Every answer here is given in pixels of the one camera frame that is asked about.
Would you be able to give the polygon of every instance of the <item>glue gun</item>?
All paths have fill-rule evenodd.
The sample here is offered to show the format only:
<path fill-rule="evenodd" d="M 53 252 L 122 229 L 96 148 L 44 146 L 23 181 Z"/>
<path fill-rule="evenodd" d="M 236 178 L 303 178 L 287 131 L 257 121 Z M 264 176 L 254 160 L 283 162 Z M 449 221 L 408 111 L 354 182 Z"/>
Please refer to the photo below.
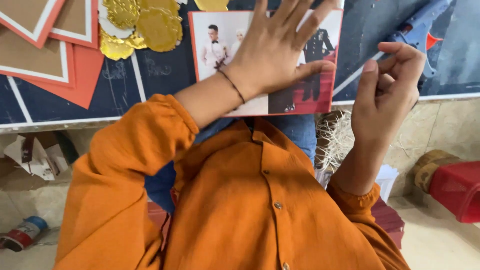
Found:
<path fill-rule="evenodd" d="M 437 41 L 443 40 L 434 38 L 429 31 L 433 21 L 445 12 L 451 2 L 452 0 L 432 0 L 402 24 L 401 30 L 394 32 L 387 38 L 387 41 L 404 42 L 427 54 L 427 50 L 433 47 Z M 427 59 L 420 80 L 432 78 L 436 73 L 437 70 L 430 66 Z"/>

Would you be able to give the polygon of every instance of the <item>left hand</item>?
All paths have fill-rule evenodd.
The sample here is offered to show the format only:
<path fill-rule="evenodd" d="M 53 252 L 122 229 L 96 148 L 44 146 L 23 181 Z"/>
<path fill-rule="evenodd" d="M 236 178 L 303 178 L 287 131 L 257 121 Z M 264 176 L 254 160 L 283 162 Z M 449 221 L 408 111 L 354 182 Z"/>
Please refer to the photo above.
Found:
<path fill-rule="evenodd" d="M 313 61 L 297 67 L 300 51 L 319 24 L 337 6 L 324 0 L 297 32 L 313 0 L 285 0 L 267 18 L 267 0 L 257 0 L 249 31 L 224 72 L 246 100 L 286 88 L 320 71 L 333 71 L 330 61 Z"/>

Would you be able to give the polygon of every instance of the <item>tin can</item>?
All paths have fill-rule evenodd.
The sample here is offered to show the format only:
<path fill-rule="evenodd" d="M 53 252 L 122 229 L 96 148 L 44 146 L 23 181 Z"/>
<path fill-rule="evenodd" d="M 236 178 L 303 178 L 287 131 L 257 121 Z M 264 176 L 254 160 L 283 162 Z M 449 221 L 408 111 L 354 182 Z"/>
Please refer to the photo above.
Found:
<path fill-rule="evenodd" d="M 46 228 L 47 222 L 43 218 L 31 216 L 20 223 L 17 228 L 9 231 L 0 241 L 4 248 L 19 252 L 31 245 L 35 237 Z"/>

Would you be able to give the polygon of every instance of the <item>red container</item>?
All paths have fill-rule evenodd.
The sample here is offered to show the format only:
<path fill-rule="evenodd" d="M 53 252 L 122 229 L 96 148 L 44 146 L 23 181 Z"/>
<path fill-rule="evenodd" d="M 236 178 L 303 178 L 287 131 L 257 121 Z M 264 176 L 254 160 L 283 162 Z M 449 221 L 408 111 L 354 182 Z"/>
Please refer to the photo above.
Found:
<path fill-rule="evenodd" d="M 463 223 L 480 222 L 480 161 L 439 167 L 430 195 Z"/>

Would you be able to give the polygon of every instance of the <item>dark uniform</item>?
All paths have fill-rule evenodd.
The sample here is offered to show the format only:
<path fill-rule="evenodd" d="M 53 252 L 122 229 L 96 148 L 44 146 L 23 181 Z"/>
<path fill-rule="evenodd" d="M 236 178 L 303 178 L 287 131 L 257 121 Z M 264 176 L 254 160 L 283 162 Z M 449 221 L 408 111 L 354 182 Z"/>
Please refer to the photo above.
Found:
<path fill-rule="evenodd" d="M 305 52 L 305 61 L 312 62 L 316 60 L 323 60 L 325 55 L 328 55 L 330 51 L 335 50 L 332 43 L 328 39 L 328 32 L 325 29 L 318 29 L 305 45 L 303 51 Z M 313 92 L 313 100 L 317 101 L 320 95 L 320 74 L 312 75 L 305 79 L 305 85 L 303 89 L 303 101 L 310 98 Z"/>

